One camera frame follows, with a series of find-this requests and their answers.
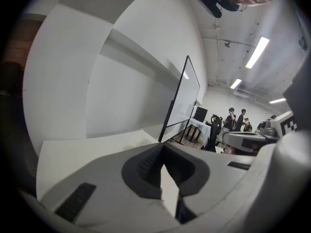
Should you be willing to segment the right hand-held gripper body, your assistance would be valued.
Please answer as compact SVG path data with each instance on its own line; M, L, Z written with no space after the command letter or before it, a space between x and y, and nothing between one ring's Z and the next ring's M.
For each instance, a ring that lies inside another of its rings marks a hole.
M233 155L257 155L259 150L274 144L288 133L297 130L292 111L272 116L262 121L254 132L230 132L223 134L223 153Z

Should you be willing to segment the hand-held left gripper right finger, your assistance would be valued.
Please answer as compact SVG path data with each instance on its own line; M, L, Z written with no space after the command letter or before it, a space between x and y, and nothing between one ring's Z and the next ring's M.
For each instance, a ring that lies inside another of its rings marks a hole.
M186 224L224 199L245 176L255 158L165 144L162 160L179 189L175 218Z

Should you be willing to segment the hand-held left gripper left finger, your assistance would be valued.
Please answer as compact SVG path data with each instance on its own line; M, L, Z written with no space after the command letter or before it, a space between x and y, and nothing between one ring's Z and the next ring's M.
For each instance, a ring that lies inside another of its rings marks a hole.
M40 200L84 230L172 230L161 198L162 144L99 157L53 185Z

